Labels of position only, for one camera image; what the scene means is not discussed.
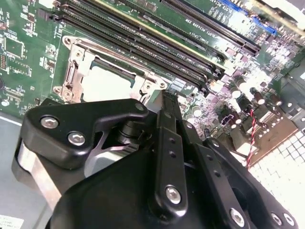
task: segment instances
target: screw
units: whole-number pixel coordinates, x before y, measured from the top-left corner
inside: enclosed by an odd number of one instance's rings
[[[216,142],[215,140],[212,140],[212,143],[213,143],[214,146],[219,147],[218,142]]]
[[[165,190],[167,198],[173,203],[173,204],[179,204],[181,202],[181,196],[177,189],[174,187],[167,187]]]
[[[192,129],[192,127],[193,127],[193,125],[190,124],[189,122],[186,122],[186,126],[187,126],[188,128],[190,128],[190,129]]]
[[[171,115],[168,112],[164,112],[165,116],[171,118]]]
[[[75,146],[81,146],[85,143],[86,139],[81,133],[72,132],[68,135],[68,141]]]
[[[53,117],[45,117],[40,120],[41,125],[44,128],[55,129],[58,127],[58,121]]]
[[[289,223],[291,226],[294,226],[294,225],[295,225],[294,220],[293,220],[288,214],[284,213],[283,215],[284,215],[284,217],[285,217],[287,223]]]
[[[243,216],[239,213],[239,211],[237,211],[234,208],[230,209],[230,215],[232,217],[232,219],[234,220],[234,222],[239,226],[239,227],[244,227],[244,218]]]
[[[142,104],[135,104],[135,107],[140,111],[144,110],[144,107],[142,106]]]
[[[273,212],[271,213],[271,216],[273,218],[273,220],[277,223],[278,226],[281,226],[282,225],[282,221],[280,220],[280,218],[274,214]]]

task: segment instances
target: cable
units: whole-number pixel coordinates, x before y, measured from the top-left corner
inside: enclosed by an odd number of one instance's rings
[[[250,111],[250,116],[252,117],[252,131],[251,131],[251,144],[250,144],[250,152],[249,152],[249,155],[246,159],[246,168],[249,169],[250,168],[250,160],[251,160],[251,157],[253,155],[253,152],[252,152],[252,147],[255,143],[255,124],[256,124],[256,119],[255,119],[255,116],[254,116],[254,110],[251,109]]]

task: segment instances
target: cylindrical capacitor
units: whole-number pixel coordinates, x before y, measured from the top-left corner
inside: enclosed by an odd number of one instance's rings
[[[240,92],[240,90],[237,87],[235,87],[235,86],[231,88],[230,92],[231,92],[231,95],[232,95],[233,99],[237,99],[242,94]]]
[[[200,106],[194,106],[194,107],[192,108],[192,111],[193,111],[193,115],[194,115],[195,117],[200,117],[200,116],[202,115],[202,111],[201,111]]]
[[[205,138],[211,137],[211,132],[210,132],[210,130],[208,128],[205,128],[203,130],[203,133],[204,133],[204,137]]]
[[[237,80],[236,85],[240,91],[242,91],[242,92],[248,91],[247,82],[244,79]]]
[[[229,125],[230,125],[230,127],[231,127],[232,129],[236,128],[236,124],[235,124],[235,122],[234,122],[233,119],[231,119],[231,120],[229,121]]]
[[[185,116],[185,119],[186,119],[189,123],[191,123],[191,124],[194,124],[194,123],[195,123],[195,117],[194,117],[194,115],[192,115],[192,114],[187,114],[187,115]]]
[[[239,114],[236,111],[233,111],[232,114],[234,116],[233,120],[235,121],[235,124],[237,124],[237,125],[240,124],[242,122],[242,120],[241,120]]]
[[[265,99],[263,98],[262,94],[260,92],[255,92],[253,94],[254,99],[257,101],[258,104],[262,105],[265,103]]]
[[[282,100],[280,99],[280,97],[278,97],[276,94],[272,94],[270,96],[270,100],[274,105],[280,106],[282,105]]]

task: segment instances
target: sticker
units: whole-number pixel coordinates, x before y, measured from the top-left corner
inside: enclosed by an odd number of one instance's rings
[[[21,229],[24,220],[0,215],[0,229]]]

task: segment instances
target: metal grille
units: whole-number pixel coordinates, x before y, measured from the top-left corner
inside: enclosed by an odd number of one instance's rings
[[[305,135],[296,133],[255,164],[250,172],[305,229]]]

